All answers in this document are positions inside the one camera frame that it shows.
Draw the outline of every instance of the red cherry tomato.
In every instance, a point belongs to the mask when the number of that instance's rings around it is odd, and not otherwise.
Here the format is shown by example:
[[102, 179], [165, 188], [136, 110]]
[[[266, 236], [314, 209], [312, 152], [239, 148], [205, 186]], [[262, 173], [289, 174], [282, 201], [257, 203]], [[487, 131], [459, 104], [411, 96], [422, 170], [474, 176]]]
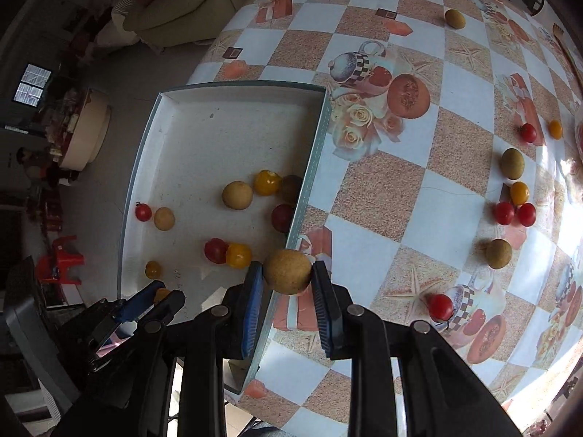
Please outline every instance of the red cherry tomato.
[[500, 225], [509, 225], [514, 218], [514, 206], [510, 202], [500, 202], [494, 208], [494, 218]]
[[525, 227], [530, 227], [536, 222], [536, 208], [533, 204], [523, 204], [518, 209], [518, 220]]
[[535, 127], [529, 123], [525, 123], [520, 127], [520, 136], [522, 136], [526, 142], [535, 142], [536, 139]]
[[209, 261], [216, 264], [225, 264], [227, 262], [228, 244], [220, 238], [212, 238], [205, 243], [205, 256]]
[[136, 218], [140, 222], [147, 222], [152, 218], [152, 209], [148, 206], [148, 204], [136, 202]]
[[454, 303], [445, 294], [435, 294], [429, 299], [427, 309], [433, 320], [436, 322], [446, 322], [454, 314]]
[[293, 219], [293, 207], [281, 204], [275, 207], [271, 213], [271, 224], [280, 233], [289, 233]]

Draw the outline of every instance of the metal screw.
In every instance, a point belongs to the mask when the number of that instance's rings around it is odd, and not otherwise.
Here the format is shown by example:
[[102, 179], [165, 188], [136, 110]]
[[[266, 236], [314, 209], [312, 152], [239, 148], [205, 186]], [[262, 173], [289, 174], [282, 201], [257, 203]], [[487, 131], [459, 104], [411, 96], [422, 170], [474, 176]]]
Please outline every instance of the metal screw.
[[424, 320], [415, 320], [415, 322], [413, 322], [413, 328], [415, 329], [415, 332], [424, 334], [429, 333], [431, 330], [431, 326]]
[[228, 307], [225, 305], [216, 305], [211, 309], [211, 314], [215, 317], [225, 317], [228, 314]]
[[364, 307], [358, 304], [350, 304], [346, 308], [346, 312], [348, 312], [350, 315], [356, 315], [357, 317], [360, 317], [364, 314]]
[[146, 325], [144, 325], [144, 330], [147, 333], [156, 333], [162, 328], [162, 324], [157, 320], [151, 320]]

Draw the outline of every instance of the person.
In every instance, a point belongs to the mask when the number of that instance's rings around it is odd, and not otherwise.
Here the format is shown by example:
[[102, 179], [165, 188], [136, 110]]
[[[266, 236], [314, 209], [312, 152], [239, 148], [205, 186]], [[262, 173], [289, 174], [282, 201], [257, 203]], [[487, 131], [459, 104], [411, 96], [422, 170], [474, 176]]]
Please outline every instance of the person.
[[75, 170], [61, 169], [47, 151], [30, 151], [21, 147], [16, 152], [16, 161], [22, 164], [31, 182], [46, 181], [51, 189], [57, 187], [60, 179], [75, 181], [79, 176]]

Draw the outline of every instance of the cherry tomato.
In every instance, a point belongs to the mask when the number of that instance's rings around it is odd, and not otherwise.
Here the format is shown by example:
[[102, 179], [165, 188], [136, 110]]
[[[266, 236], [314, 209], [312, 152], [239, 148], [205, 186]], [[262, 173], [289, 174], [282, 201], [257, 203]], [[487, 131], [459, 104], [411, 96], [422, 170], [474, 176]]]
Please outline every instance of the cherry tomato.
[[270, 196], [279, 190], [281, 184], [282, 178], [277, 173], [264, 169], [255, 176], [253, 188], [261, 196]]
[[552, 120], [549, 123], [549, 133], [555, 139], [561, 139], [563, 137], [563, 127], [559, 120]]
[[136, 202], [136, 218], [140, 222], [147, 222], [152, 218], [152, 209], [148, 204]]
[[520, 127], [520, 136], [522, 136], [526, 142], [535, 142], [536, 139], [535, 127], [529, 123], [525, 123]]
[[433, 320], [436, 322], [446, 322], [454, 314], [454, 303], [445, 294], [435, 294], [429, 298], [427, 309]]
[[530, 195], [531, 191], [528, 190], [528, 186], [524, 182], [518, 181], [510, 186], [510, 198], [516, 206], [526, 203]]
[[162, 276], [162, 267], [158, 261], [148, 261], [144, 272], [148, 279], [160, 279], [160, 276]]
[[231, 268], [243, 269], [251, 264], [251, 248], [242, 243], [231, 243], [228, 246], [226, 261]]
[[293, 219], [293, 207], [281, 204], [275, 207], [271, 213], [271, 224], [280, 233], [289, 233]]
[[227, 261], [228, 244], [220, 238], [211, 238], [205, 243], [205, 256], [216, 264], [225, 264]]
[[523, 204], [518, 208], [518, 220], [525, 227], [530, 227], [536, 222], [536, 208], [533, 204]]
[[290, 174], [282, 179], [282, 185], [279, 188], [279, 196], [284, 202], [296, 205], [300, 197], [302, 179], [295, 174]]
[[163, 301], [164, 299], [166, 299], [166, 296], [168, 294], [170, 294], [172, 291], [170, 291], [170, 289], [166, 289], [161, 287], [160, 289], [158, 289], [156, 291], [156, 295], [154, 296], [154, 304], [157, 304], [158, 302]]
[[494, 218], [500, 225], [509, 225], [514, 217], [514, 206], [510, 202], [500, 202], [494, 207]]

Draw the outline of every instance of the checkered tablecloth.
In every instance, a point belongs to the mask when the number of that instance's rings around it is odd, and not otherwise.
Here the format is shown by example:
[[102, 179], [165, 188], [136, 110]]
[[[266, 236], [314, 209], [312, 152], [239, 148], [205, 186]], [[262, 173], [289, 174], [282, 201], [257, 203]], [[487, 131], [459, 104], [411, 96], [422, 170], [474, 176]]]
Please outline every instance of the checkered tablecloth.
[[[445, 24], [449, 8], [464, 29]], [[463, 286], [444, 336], [527, 427], [583, 350], [582, 96], [547, 29], [506, 0], [250, 0], [189, 83], [237, 78], [330, 90], [303, 233], [331, 231], [333, 282], [386, 320], [428, 318], [424, 294]], [[553, 119], [563, 139], [550, 137]], [[518, 136], [524, 122], [534, 144]], [[498, 161], [511, 146], [537, 209], [528, 229], [492, 219], [508, 197]], [[497, 237], [514, 250], [494, 271], [483, 250]], [[238, 405], [294, 435], [340, 437], [350, 374], [349, 362], [326, 359], [317, 332], [272, 329], [257, 373], [264, 396]], [[395, 390], [403, 416], [397, 366]]]

